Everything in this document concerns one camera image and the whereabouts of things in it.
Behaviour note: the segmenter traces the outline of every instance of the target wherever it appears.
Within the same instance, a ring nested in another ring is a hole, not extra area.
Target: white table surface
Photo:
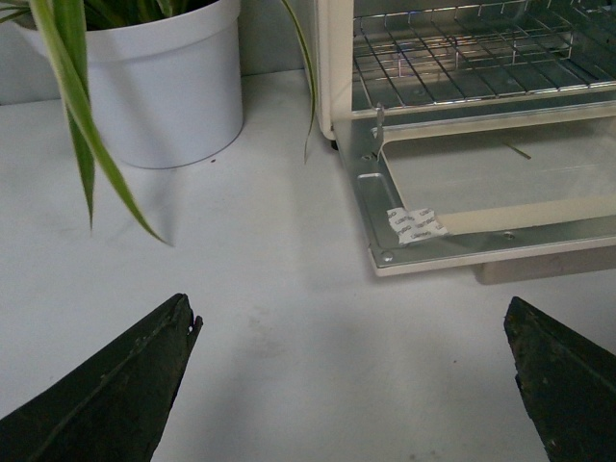
[[[303,163],[301,72],[244,79],[214,158],[102,175],[90,233],[58,101],[0,107],[0,416],[175,293],[205,321],[155,461],[547,461],[502,328],[518,295],[616,351],[615,270],[377,278],[341,162]]]

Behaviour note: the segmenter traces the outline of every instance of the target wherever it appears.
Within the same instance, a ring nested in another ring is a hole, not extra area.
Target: spider plant
[[[90,229],[93,220],[93,191],[99,166],[134,219],[151,236],[164,241],[141,212],[119,168],[109,154],[92,118],[88,90],[86,31],[112,29],[195,10],[216,0],[2,0],[0,23],[30,15],[34,19],[54,71],[64,104],[66,120],[88,205]],[[281,0],[297,32],[309,74],[312,130],[316,110],[316,79],[299,21],[288,0]],[[307,144],[304,144],[304,158]]]

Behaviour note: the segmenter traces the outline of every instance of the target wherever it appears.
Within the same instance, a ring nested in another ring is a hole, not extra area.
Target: white label
[[[388,210],[387,217],[392,229],[398,234],[400,244],[411,244],[448,233],[447,228],[436,219],[431,209],[409,212],[398,207]]]

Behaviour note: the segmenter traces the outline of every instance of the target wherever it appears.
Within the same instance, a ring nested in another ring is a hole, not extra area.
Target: toaster oven
[[[320,128],[377,274],[473,265],[498,282],[502,262],[517,278],[616,260],[611,1],[312,0],[299,13]]]

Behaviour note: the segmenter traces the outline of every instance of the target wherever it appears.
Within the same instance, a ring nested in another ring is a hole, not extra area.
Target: wire rack
[[[357,17],[353,63],[354,110],[605,90],[616,86],[616,14],[509,0]]]

